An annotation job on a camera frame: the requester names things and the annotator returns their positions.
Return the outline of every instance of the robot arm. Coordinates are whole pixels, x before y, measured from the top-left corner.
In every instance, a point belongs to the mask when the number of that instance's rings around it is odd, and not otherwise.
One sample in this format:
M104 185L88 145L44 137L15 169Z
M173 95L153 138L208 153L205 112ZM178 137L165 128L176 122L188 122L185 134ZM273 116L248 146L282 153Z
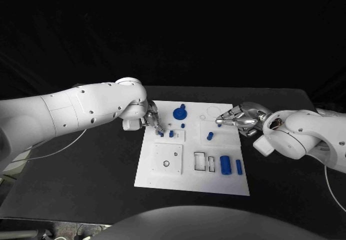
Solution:
M245 102L217 118L217 124L233 125L251 137L256 149L269 156L277 150L292 159L315 157L329 168L346 173L346 117L320 115L309 110L271 112Z
M160 132L158 108L142 82L132 77L74 87L54 94L0 101L0 171L36 144L90 129L117 117L124 130L153 125Z

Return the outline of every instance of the black table surface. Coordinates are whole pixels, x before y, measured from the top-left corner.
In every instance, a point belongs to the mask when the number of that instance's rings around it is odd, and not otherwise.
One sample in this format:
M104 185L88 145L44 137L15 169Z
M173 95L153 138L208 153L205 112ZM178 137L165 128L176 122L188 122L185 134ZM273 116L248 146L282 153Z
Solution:
M224 103L257 102L273 111L316 111L300 89L147 86L152 100ZM329 192L325 166L310 156L295 160L277 151L264 157L253 147L258 136L241 135L251 196L134 187L145 129L123 130L123 120L87 130L61 153L28 162L0 217L114 224L149 210L183 205L235 208L274 217L329 238L346 238L346 213ZM34 150L44 156L78 137L55 138ZM346 174L328 170L331 187L346 205Z

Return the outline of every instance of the white cable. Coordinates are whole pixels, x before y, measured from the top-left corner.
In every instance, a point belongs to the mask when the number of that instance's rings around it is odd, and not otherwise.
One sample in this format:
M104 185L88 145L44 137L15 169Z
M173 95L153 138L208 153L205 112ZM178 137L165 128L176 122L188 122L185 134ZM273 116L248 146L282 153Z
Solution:
M346 209L345 209L345 207L342 206L342 204L339 203L339 201L338 201L338 199L336 199L336 196L335 196L335 194L333 194L333 192L332 192L332 189L331 189L331 182L329 182L328 166L326 166L326 165L325 165L325 175L326 175L326 185L328 185L328 188L329 188L329 191L331 191L332 197L333 197L336 203L339 204L342 210L346 212Z
M81 136L85 134L85 131L87 131L87 129L83 131L83 133L81 133L80 137L75 139L75 141L74 141L64 149L61 149L60 151L51 153L51 154L47 155L47 156L38 156L38 157L34 157L34 158L21 159L21 160L12 161L10 163L16 163L16 162L21 162L21 161L29 161L29 160L34 160L34 159L42 159L42 158L47 158L47 157L55 155L57 153L60 153L61 151L64 151L64 150L77 142L77 140L78 140L78 139L81 138Z

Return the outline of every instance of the blue object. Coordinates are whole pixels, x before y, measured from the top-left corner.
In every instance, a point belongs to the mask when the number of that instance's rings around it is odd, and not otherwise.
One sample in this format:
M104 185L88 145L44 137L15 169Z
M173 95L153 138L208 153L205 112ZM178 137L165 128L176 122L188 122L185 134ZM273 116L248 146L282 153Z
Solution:
M212 132L209 132L209 135L208 135L208 137L207 137L207 139L211 141L212 140L212 138L214 138L214 133Z
M221 173L222 173L222 175L231 175L233 174L233 169L231 169L230 156L221 156L220 157L220 163L221 163Z
M241 163L241 160L235 160L235 163L237 163L237 171L238 171L238 175L243 175L244 174L244 170L243 170L243 163Z
M186 119L186 116L188 116L186 105L182 104L182 105L181 105L181 108L178 108L178 109L173 111L173 117L175 117L175 119L178 119L178 120L183 120L183 119Z

